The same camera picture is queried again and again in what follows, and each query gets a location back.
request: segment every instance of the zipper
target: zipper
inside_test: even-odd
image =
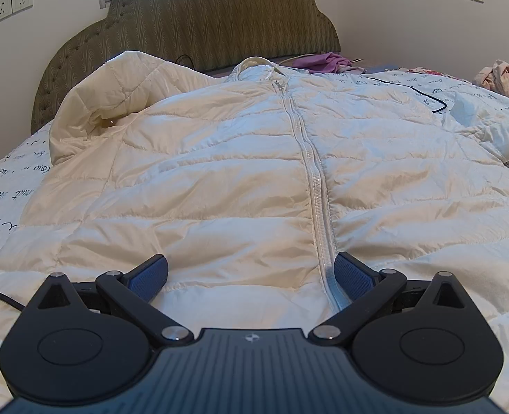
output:
[[[335,280],[333,271],[333,264],[337,251],[327,204],[325,175],[316,147],[306,133],[304,120],[297,109],[295,109],[292,98],[287,94],[288,80],[289,78],[287,77],[285,82],[277,80],[274,81],[273,84],[275,88],[278,89],[277,93],[280,95],[283,107],[291,121],[293,135],[301,148],[310,187],[314,237],[316,240],[320,275],[324,286],[324,292],[326,293],[331,308],[335,312],[338,312],[348,303],[346,303],[344,293]]]

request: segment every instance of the purple clothing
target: purple clothing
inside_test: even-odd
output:
[[[306,56],[296,59],[292,63],[295,68],[304,68],[310,73],[337,73],[339,66],[350,67],[350,60],[335,53],[325,53],[324,55]]]

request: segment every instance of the white wall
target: white wall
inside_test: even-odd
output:
[[[33,0],[0,22],[0,158],[30,135],[38,84],[57,50],[105,17],[99,0]]]
[[[342,51],[472,79],[509,62],[509,0],[338,0]]]

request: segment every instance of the headboard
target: headboard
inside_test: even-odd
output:
[[[49,62],[31,132],[55,117],[74,85],[123,51],[205,72],[250,56],[340,50],[333,24],[314,0],[113,0],[105,19],[71,38]]]

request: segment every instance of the white puffer jacket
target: white puffer jacket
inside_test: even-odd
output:
[[[450,270],[504,348],[493,399],[509,408],[509,118],[471,112],[471,85],[442,116],[374,83],[260,58],[228,79],[111,60],[60,107],[54,166],[0,252],[0,291],[27,300],[54,270],[86,281],[163,253],[153,304],[194,333],[308,331],[348,304],[337,252],[410,279]],[[0,338],[16,316],[0,304]]]

